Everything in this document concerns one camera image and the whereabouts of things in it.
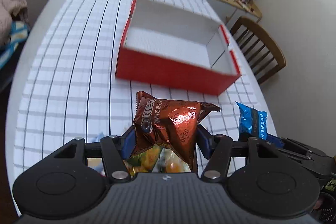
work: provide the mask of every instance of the chair backrest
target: chair backrest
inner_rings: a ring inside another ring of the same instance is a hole
[[[236,33],[239,35],[236,42],[259,84],[286,66],[286,59],[279,46],[259,24],[251,19],[241,16],[230,32],[232,35]]]

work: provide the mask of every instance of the white tablecloth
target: white tablecloth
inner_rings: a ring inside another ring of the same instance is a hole
[[[220,21],[206,0],[155,1]],[[219,105],[221,112],[211,113],[202,124],[211,134],[226,134],[234,140],[238,139],[239,122],[236,101],[268,111],[256,79],[228,30],[242,77],[219,96],[116,79],[119,43],[131,2],[65,1],[30,68],[18,108],[14,149],[8,148],[6,136],[7,157],[7,150],[13,149],[13,165],[8,166],[11,161],[7,160],[8,173],[13,172],[9,177],[15,179],[74,137],[90,142],[100,132],[105,136],[122,135],[132,124],[139,90],[157,98]],[[268,132],[276,135],[270,114]],[[201,173],[207,160],[197,151]],[[229,174],[242,167],[244,159],[236,158],[231,163]]]

